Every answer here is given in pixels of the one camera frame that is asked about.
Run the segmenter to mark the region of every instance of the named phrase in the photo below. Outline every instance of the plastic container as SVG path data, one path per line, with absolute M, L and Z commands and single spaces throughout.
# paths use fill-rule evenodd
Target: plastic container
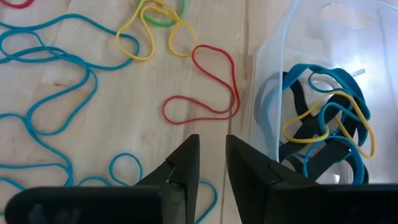
M 377 142 L 375 157 L 363 158 L 369 181 L 398 182 L 397 55 L 398 10 L 394 6 L 374 0 L 293 0 L 274 35 L 257 53 L 250 143 L 279 160 L 279 140 L 286 141 L 280 135 L 281 124 L 296 116 L 291 92 L 282 93 L 282 71 L 297 63 L 341 67 L 354 76 L 371 112 L 369 123 Z M 299 80 L 311 105 L 321 94 L 304 84 L 305 75 Z M 317 85 L 333 85 L 325 81 L 317 80 Z M 266 114 L 261 110 L 264 107 L 269 108 Z M 289 133 L 299 126 L 292 126 Z M 370 151 L 369 137 L 363 149 Z M 342 162 L 317 181 L 350 183 L 352 178 L 351 168 Z

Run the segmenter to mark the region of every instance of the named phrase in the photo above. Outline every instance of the wooden surface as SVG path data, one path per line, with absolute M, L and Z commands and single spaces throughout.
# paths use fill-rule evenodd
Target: wooden surface
M 167 2 L 179 5 L 175 1 Z M 215 108 L 224 109 L 228 106 L 229 95 L 228 90 L 200 73 L 190 58 L 179 58 L 170 53 L 167 48 L 170 29 L 151 26 L 156 44 L 154 58 L 147 62 L 133 62 L 122 70 L 97 71 L 99 87 L 93 99 L 65 132 L 42 139 L 72 159 L 76 183 L 89 175 L 109 178 L 108 164 L 120 152 L 130 152 L 139 157 L 144 175 L 147 175 L 185 138 L 198 133 L 201 178 L 214 184 L 220 196 L 216 208 L 204 223 L 239 223 L 225 167 L 225 136 L 235 134 L 249 140 L 256 51 L 272 34 L 288 3 L 288 0 L 188 0 L 185 20 L 197 31 L 200 43 L 227 50 L 236 62 L 242 107 L 231 121 L 202 121 L 181 126 L 164 121 L 160 107 L 168 96 L 194 96 Z M 115 30 L 132 16 L 135 5 L 135 1 L 128 0 L 36 0 L 23 10 L 0 4 L 0 20 L 17 26 L 30 26 L 65 13 L 80 13 Z M 149 42 L 141 22 L 133 23 L 127 32 L 139 39 L 141 54 L 148 53 Z M 61 47 L 91 62 L 116 65 L 126 59 L 117 49 L 113 36 L 76 19 L 60 22 L 38 33 L 46 44 Z M 192 48 L 187 31 L 181 31 L 175 43 L 181 50 Z M 37 44 L 33 37 L 18 35 L 6 40 L 4 48 L 15 52 Z M 133 48 L 132 44 L 123 44 Z M 231 82 L 228 62 L 221 54 L 200 50 L 197 57 L 205 68 Z M 78 82 L 82 75 L 82 68 L 61 61 L 2 64 L 0 113 L 25 114 L 34 102 Z M 47 131 L 58 129 L 92 87 L 93 82 L 90 81 L 83 88 L 43 105 L 34 115 L 36 127 Z M 167 111 L 173 119 L 179 120 L 212 115 L 185 102 L 174 102 Z M 0 120 L 0 143 L 0 163 L 61 162 L 33 142 L 21 122 L 15 119 Z M 120 179 L 130 184 L 137 180 L 137 167 L 128 159 L 121 159 L 115 171 Z M 0 170 L 0 176 L 12 177 L 26 187 L 62 185 L 65 180 L 61 170 L 52 168 Z M 5 183 L 0 183 L 0 186 L 2 210 L 16 190 Z M 210 189 L 200 187 L 197 215 L 211 200 Z

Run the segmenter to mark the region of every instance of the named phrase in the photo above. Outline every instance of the yellow rubber band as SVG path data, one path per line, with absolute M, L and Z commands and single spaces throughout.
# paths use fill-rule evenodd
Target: yellow rubber band
M 328 128 L 327 125 L 326 125 L 326 133 L 325 133 L 324 135 L 319 136 L 319 137 L 317 137 L 317 138 L 311 138 L 311 139 L 296 139 L 296 138 L 292 138 L 292 137 L 290 137 L 290 136 L 288 136 L 288 135 L 286 134 L 286 129 L 287 129 L 287 127 L 288 127 L 290 124 L 292 124 L 292 123 L 294 123 L 294 122 L 297 122 L 297 121 L 300 121 L 300 119 L 302 119 L 302 118 L 305 117 L 306 115 L 310 114 L 313 110 L 319 108 L 319 107 L 320 107 L 320 104 L 323 103 L 323 99 L 324 99 L 326 96 L 329 96 L 329 95 L 341 95 L 341 96 L 344 96 L 345 98 L 347 98 L 347 99 L 351 102 L 351 104 L 353 105 L 353 108 L 354 108 L 356 114 L 357 114 L 358 117 L 360 118 L 361 122 L 364 124 L 365 128 L 369 131 L 369 135 L 370 135 L 370 137 L 371 137 L 371 153 L 370 153 L 370 155 L 367 155 L 367 154 L 354 142 L 354 139 L 348 134 L 347 130 L 345 129 L 345 127 L 343 126 L 343 124 L 341 123 L 340 120 L 337 122 L 337 125 L 339 126 L 339 128 L 341 129 L 341 131 L 343 132 L 343 134 L 344 134 L 348 139 L 350 139 L 351 141 L 354 142 L 355 146 L 357 147 L 359 153 L 361 153 L 362 156 L 364 156 L 364 157 L 367 158 L 367 159 L 373 158 L 374 155 L 375 155 L 375 153 L 376 153 L 376 138 L 375 138 L 375 136 L 374 136 L 373 130 L 372 130 L 372 128 L 370 127 L 370 125 L 368 124 L 368 121 L 366 121 L 366 118 L 365 118 L 364 115 L 362 114 L 361 109 L 360 109 L 359 106 L 356 104 L 354 98 L 352 98 L 350 95 L 346 94 L 346 93 L 343 92 L 343 91 L 332 91 L 332 92 L 330 92 L 330 93 L 327 93 L 327 94 L 323 95 L 323 96 L 322 96 L 322 97 L 321 97 L 321 98 L 320 98 L 320 99 L 319 99 L 307 112 L 305 112 L 304 114 L 301 114 L 301 115 L 298 116 L 298 117 L 295 117 L 295 118 L 293 118 L 293 119 L 291 119 L 291 120 L 286 121 L 286 123 L 284 124 L 284 126 L 283 126 L 283 128 L 282 128 L 282 133 L 283 133 L 283 135 L 285 136 L 285 138 L 286 138 L 287 140 L 291 141 L 291 142 L 296 142 L 296 143 L 315 143 L 315 142 L 318 142 L 318 141 L 323 141 L 323 140 L 325 140 L 325 139 L 328 137 L 328 135 L 329 135 L 329 128 Z
M 165 11 L 165 10 L 159 8 L 159 7 L 156 7 L 156 6 L 145 6 L 145 7 L 142 8 L 142 5 L 143 5 L 145 2 L 156 2 L 156 3 L 158 3 L 158 4 L 162 5 L 162 6 L 165 6 L 165 7 L 167 8 L 167 10 L 169 10 L 169 11 L 171 12 L 171 14 L 168 13 L 167 11 Z M 171 51 L 173 54 L 175 54 L 175 55 L 177 55 L 177 56 L 179 56 L 179 57 L 188 57 L 188 56 L 190 56 L 191 53 L 185 54 L 185 53 L 177 52 L 177 51 L 173 48 L 172 40 L 173 40 L 173 38 L 174 38 L 176 32 L 178 31 L 178 28 L 180 27 L 180 25 L 183 25 L 184 27 L 186 27 L 186 28 L 192 33 L 193 38 L 195 39 L 196 45 L 198 45 L 198 43 L 199 43 L 197 34 L 196 34 L 195 30 L 194 30 L 189 24 L 187 24 L 185 21 L 183 21 L 183 20 L 181 20 L 181 19 L 179 18 L 178 14 L 175 12 L 175 10 L 174 10 L 173 8 L 171 8 L 167 3 L 163 2 L 162 0 L 143 0 L 143 1 L 141 1 L 141 2 L 139 3 L 139 5 L 138 5 L 138 7 L 137 7 L 137 10 L 134 12 L 134 14 L 133 14 L 132 17 L 130 18 L 130 20 L 128 20 L 128 21 L 117 31 L 117 33 L 116 33 L 116 44 L 118 45 L 120 51 L 123 52 L 125 55 L 127 55 L 127 56 L 129 56 L 129 57 L 131 57 L 131 58 L 133 58 L 133 59 L 135 59 L 135 60 L 142 60 L 142 61 L 145 61 L 145 60 L 149 60 L 150 58 L 152 58 L 152 57 L 154 56 L 154 53 L 155 53 L 155 41 L 154 41 L 154 37 L 153 37 L 153 35 L 152 35 L 152 32 L 151 32 L 150 29 L 149 29 L 149 26 L 148 26 L 146 20 L 144 19 L 144 13 L 145 13 L 145 11 L 147 11 L 147 10 L 154 10 L 154 11 L 157 11 L 157 12 L 163 14 L 164 16 L 173 19 L 173 20 L 176 22 L 176 25 L 174 26 L 173 30 L 172 30 L 171 33 L 170 33 L 170 37 L 169 37 L 169 49 L 170 49 L 170 51 Z M 128 52 L 128 51 L 121 45 L 121 43 L 120 43 L 120 34 L 121 34 L 125 29 L 127 29 L 127 28 L 134 22 L 134 20 L 136 19 L 138 13 L 140 13 L 141 21 L 142 21 L 142 23 L 143 23 L 143 25 L 144 25 L 144 27 L 145 27 L 146 32 L 148 33 L 148 36 L 149 36 L 149 39 L 150 39 L 150 44 L 151 44 L 151 51 L 150 51 L 150 54 L 149 54 L 148 56 L 146 56 L 146 57 L 140 57 L 140 56 L 137 56 L 137 55 L 133 55 L 132 53 Z

